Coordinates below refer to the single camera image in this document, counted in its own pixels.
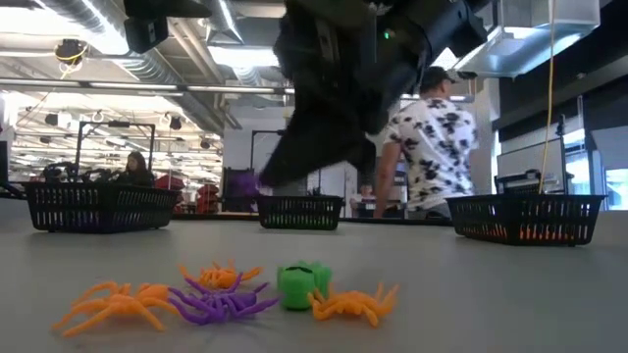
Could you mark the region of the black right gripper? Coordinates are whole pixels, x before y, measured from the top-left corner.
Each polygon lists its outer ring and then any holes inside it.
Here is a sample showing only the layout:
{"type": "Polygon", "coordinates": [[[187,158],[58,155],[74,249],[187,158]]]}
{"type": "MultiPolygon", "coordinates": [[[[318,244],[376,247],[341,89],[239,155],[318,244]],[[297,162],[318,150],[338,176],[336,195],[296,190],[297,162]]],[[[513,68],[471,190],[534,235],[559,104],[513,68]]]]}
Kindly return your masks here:
{"type": "Polygon", "coordinates": [[[371,136],[430,57],[424,31],[395,12],[379,16],[364,0],[285,4],[274,52],[293,85],[294,109],[260,183],[284,186],[340,162],[371,172],[371,136]]]}

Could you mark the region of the silver round air duct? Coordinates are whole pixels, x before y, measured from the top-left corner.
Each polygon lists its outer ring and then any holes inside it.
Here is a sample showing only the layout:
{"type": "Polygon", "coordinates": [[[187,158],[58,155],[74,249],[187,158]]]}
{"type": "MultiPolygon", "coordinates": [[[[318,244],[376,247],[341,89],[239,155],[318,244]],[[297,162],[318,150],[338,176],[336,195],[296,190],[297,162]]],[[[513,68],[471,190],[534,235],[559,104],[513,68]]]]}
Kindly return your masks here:
{"type": "MultiPolygon", "coordinates": [[[[103,54],[123,55],[129,52],[125,37],[123,11],[113,0],[34,0],[66,21],[78,25],[91,47],[103,54]]],[[[183,84],[181,76],[156,49],[146,54],[131,54],[118,66],[142,83],[183,84]]],[[[225,127],[221,117],[190,92],[170,97],[185,114],[203,130],[222,135],[225,127]]]]}

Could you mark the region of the black plastic slotted basket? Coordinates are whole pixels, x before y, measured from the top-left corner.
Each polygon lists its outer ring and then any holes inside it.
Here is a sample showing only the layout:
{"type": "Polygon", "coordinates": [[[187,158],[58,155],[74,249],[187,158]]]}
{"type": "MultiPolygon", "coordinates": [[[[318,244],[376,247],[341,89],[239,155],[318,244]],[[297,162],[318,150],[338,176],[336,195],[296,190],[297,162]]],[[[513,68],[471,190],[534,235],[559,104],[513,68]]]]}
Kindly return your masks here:
{"type": "Polygon", "coordinates": [[[117,183],[26,182],[26,200],[37,230],[119,233],[165,227],[177,191],[117,183]]]}
{"type": "Polygon", "coordinates": [[[259,196],[258,216],[339,216],[344,200],[338,196],[259,196]]]}
{"type": "Polygon", "coordinates": [[[602,195],[493,194],[446,200],[457,234],[474,240],[516,246],[580,246],[592,241],[602,195]],[[472,225],[499,224],[507,239],[475,237],[465,229],[472,225]],[[575,241],[522,241],[519,229],[526,226],[562,226],[577,235],[575,241]]]}

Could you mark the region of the black metal rig frame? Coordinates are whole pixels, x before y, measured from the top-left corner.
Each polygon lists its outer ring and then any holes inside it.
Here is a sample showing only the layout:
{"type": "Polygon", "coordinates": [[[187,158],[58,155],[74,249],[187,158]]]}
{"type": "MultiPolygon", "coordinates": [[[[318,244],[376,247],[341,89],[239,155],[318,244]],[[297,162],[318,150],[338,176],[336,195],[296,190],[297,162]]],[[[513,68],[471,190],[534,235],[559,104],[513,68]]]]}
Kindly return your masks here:
{"type": "MultiPolygon", "coordinates": [[[[80,122],[79,123],[78,143],[77,143],[77,149],[76,149],[76,162],[75,162],[75,164],[78,165],[78,169],[79,169],[82,142],[101,126],[107,126],[109,128],[131,128],[133,126],[149,128],[150,129],[149,157],[148,157],[148,161],[146,161],[146,167],[148,171],[152,173],[152,158],[153,158],[153,152],[154,152],[156,126],[153,124],[137,124],[137,123],[130,123],[130,122],[122,122],[122,121],[110,121],[107,123],[95,123],[95,122],[80,122]]],[[[119,174],[112,181],[109,181],[109,183],[117,182],[117,178],[122,172],[120,171],[116,171],[116,172],[118,172],[119,174]]],[[[78,174],[78,178],[76,182],[79,182],[79,181],[82,182],[79,178],[80,176],[81,175],[78,174]]]]}
{"type": "Polygon", "coordinates": [[[284,132],[285,131],[283,129],[253,130],[251,132],[249,157],[250,169],[257,174],[264,169],[284,132]]]}

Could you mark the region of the person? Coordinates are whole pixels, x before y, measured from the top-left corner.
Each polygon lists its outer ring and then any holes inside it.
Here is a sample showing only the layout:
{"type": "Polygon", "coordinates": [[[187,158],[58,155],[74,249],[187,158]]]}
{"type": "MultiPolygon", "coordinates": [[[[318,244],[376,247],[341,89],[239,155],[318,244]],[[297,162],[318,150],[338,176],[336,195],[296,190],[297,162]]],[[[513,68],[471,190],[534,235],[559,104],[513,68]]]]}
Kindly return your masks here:
{"type": "Polygon", "coordinates": [[[390,118],[377,170],[376,219],[388,207],[399,159],[406,164],[410,220],[448,220],[447,200],[474,194],[470,154],[478,148],[478,130],[474,117],[449,99],[455,82],[441,67],[426,69],[419,99],[390,118]]]}
{"type": "Polygon", "coordinates": [[[135,186],[153,186],[153,174],[148,171],[146,161],[140,152],[133,151],[128,155],[126,169],[118,176],[117,182],[135,186]]]}

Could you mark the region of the red storage bins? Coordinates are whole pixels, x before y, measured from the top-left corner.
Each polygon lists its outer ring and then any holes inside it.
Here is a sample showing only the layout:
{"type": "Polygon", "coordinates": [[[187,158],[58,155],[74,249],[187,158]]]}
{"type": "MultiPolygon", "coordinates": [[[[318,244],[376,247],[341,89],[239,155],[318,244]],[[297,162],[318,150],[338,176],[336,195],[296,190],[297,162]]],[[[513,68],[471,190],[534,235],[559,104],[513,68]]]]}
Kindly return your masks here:
{"type": "Polygon", "coordinates": [[[199,184],[163,175],[155,180],[155,186],[180,193],[174,209],[176,214],[209,215],[219,212],[219,188],[214,184],[199,184]]]}

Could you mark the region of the long ceiling light bar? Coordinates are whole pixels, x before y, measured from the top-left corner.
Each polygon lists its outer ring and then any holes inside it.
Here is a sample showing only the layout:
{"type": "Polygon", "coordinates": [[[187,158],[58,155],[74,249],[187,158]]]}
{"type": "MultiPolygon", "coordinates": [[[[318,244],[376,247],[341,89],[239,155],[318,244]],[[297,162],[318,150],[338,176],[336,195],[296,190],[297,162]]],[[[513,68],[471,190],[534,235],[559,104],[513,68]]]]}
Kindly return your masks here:
{"type": "Polygon", "coordinates": [[[89,81],[69,79],[38,79],[0,77],[0,87],[18,88],[23,90],[43,90],[60,88],[65,90],[110,90],[147,92],[154,95],[179,93],[216,93],[216,94],[252,94],[252,95],[281,95],[294,94],[291,87],[273,86],[241,86],[218,84],[188,84],[188,83],[143,83],[117,81],[89,81]]]}

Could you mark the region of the silver rectangular air duct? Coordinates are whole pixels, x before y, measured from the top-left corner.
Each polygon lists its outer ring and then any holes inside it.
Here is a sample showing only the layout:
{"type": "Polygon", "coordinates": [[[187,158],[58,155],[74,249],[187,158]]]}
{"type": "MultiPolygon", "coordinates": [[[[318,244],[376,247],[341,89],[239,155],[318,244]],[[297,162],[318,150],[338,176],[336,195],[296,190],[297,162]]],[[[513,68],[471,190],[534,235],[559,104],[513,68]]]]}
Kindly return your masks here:
{"type": "Polygon", "coordinates": [[[491,0],[477,15],[487,42],[453,68],[484,77],[524,75],[601,24],[600,0],[491,0]]]}

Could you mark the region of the grey office machine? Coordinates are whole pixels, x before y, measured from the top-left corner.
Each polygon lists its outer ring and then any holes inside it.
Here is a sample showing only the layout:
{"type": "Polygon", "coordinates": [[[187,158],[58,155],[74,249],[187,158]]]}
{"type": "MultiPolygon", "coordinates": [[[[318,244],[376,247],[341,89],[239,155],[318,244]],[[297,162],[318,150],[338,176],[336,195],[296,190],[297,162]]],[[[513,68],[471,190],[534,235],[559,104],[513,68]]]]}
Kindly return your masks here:
{"type": "MultiPolygon", "coordinates": [[[[494,184],[497,194],[537,194],[541,185],[541,177],[539,170],[532,169],[522,174],[495,176],[494,184]]],[[[544,178],[542,193],[565,194],[568,192],[573,178],[574,175],[569,172],[561,177],[548,175],[544,178]]]]}

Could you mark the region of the black cabinet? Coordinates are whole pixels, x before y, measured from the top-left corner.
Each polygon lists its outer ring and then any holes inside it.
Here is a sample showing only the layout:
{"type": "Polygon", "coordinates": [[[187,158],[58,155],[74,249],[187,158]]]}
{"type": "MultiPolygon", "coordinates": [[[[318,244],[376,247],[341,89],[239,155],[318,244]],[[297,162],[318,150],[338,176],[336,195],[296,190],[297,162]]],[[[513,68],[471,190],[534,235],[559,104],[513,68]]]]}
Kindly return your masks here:
{"type": "Polygon", "coordinates": [[[222,206],[226,212],[252,213],[254,198],[259,194],[252,169],[224,168],[222,206]]]}

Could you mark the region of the black aluminium table frame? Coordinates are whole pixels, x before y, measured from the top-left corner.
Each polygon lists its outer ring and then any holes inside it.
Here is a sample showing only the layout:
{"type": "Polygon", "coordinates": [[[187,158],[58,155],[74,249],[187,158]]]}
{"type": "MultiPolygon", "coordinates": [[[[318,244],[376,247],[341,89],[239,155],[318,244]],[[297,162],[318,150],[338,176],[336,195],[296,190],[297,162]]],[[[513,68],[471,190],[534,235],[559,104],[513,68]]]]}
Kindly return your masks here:
{"type": "Polygon", "coordinates": [[[406,219],[372,219],[372,218],[341,218],[340,216],[258,216],[257,214],[242,213],[219,213],[209,215],[199,214],[174,214],[173,221],[252,221],[258,222],[268,217],[292,217],[301,221],[304,218],[313,217],[329,217],[335,218],[339,223],[357,223],[357,224],[373,224],[373,225],[395,225],[395,226],[427,226],[427,227],[451,227],[452,221],[448,220],[406,220],[406,219]]]}

